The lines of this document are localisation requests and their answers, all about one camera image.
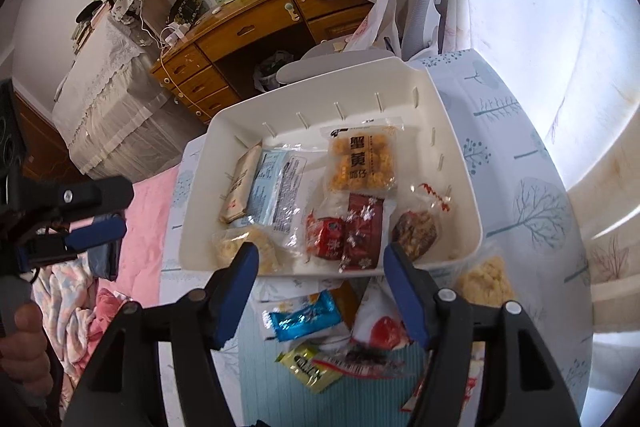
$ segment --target cable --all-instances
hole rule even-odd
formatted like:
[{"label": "cable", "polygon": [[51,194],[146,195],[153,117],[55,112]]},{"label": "cable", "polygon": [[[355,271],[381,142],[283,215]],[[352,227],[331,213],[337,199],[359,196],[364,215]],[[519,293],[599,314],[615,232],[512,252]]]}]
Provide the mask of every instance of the cable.
[{"label": "cable", "polygon": [[160,49],[160,65],[162,66],[162,69],[164,70],[164,73],[166,73],[167,79],[169,80],[169,82],[171,82],[175,89],[178,90],[178,93],[181,94],[182,96],[179,98],[185,98],[187,99],[187,101],[189,103],[191,103],[191,105],[194,105],[194,107],[196,107],[202,114],[204,114],[204,116],[206,116],[207,118],[211,119],[212,116],[209,115],[209,113],[207,111],[205,111],[203,108],[201,108],[197,103],[193,102],[193,100],[191,100],[181,89],[180,87],[178,87],[178,84],[176,84],[174,82],[174,80],[171,78],[171,75],[169,74],[169,71],[167,71],[167,68],[164,66],[164,62],[162,61],[162,55],[164,54],[164,49],[166,47],[170,47],[168,46],[168,44],[164,44],[164,41],[162,40],[162,33],[164,33],[165,30],[170,29],[173,30],[173,28],[171,28],[171,26],[166,26],[165,28],[162,29],[162,31],[160,32],[160,41],[158,41],[158,39],[156,39],[151,32],[149,32],[146,28],[145,28],[145,20],[142,17],[142,7],[143,7],[143,0],[138,0],[140,1],[140,22],[141,22],[141,28],[147,32],[149,34],[149,36],[156,42],[156,45],[158,46],[158,49]]}]

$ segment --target pink blanket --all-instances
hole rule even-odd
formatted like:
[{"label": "pink blanket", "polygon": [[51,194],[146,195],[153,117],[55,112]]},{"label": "pink blanket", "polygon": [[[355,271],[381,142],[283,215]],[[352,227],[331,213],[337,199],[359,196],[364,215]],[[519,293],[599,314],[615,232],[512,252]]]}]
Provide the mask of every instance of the pink blanket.
[{"label": "pink blanket", "polygon": [[[95,288],[94,277],[85,255],[43,268],[33,284],[33,299],[42,310],[47,336],[74,385],[117,312],[119,303],[111,300],[114,291],[144,307],[158,304],[164,234],[178,167],[133,185],[118,278],[114,282],[99,280],[96,309],[90,291]],[[72,228],[89,222],[75,223]]]},{"label": "pink blanket", "polygon": [[118,291],[145,308],[158,304],[164,233],[179,165],[133,185],[122,240],[118,278],[100,279],[99,288]]}]

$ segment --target pink bedsheet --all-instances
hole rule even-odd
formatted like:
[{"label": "pink bedsheet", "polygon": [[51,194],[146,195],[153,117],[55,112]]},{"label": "pink bedsheet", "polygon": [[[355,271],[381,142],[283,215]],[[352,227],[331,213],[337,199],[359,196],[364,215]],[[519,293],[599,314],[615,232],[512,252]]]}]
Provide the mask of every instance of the pink bedsheet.
[{"label": "pink bedsheet", "polygon": [[118,278],[113,282],[100,279],[98,288],[123,293],[145,308],[158,304],[164,233],[178,168],[179,165],[133,185]]}]

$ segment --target wooden desk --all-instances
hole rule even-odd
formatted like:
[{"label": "wooden desk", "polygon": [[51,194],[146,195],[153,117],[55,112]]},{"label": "wooden desk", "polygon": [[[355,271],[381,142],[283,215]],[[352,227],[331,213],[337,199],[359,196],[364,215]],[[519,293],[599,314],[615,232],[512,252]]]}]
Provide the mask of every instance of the wooden desk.
[{"label": "wooden desk", "polygon": [[208,123],[259,94],[252,75],[260,61],[277,50],[300,58],[323,40],[352,34],[370,7],[363,0],[235,0],[194,26],[151,73],[175,103]]}]

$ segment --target yellow snack wrapper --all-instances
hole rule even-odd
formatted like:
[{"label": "yellow snack wrapper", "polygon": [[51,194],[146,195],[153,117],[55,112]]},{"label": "yellow snack wrapper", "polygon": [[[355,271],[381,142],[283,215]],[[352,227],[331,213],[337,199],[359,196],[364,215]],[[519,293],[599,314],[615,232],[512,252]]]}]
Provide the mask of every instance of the yellow snack wrapper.
[{"label": "yellow snack wrapper", "polygon": [[337,371],[315,365],[312,360],[316,353],[317,349],[300,344],[288,353],[281,353],[276,359],[314,394],[321,393],[342,376]]}]

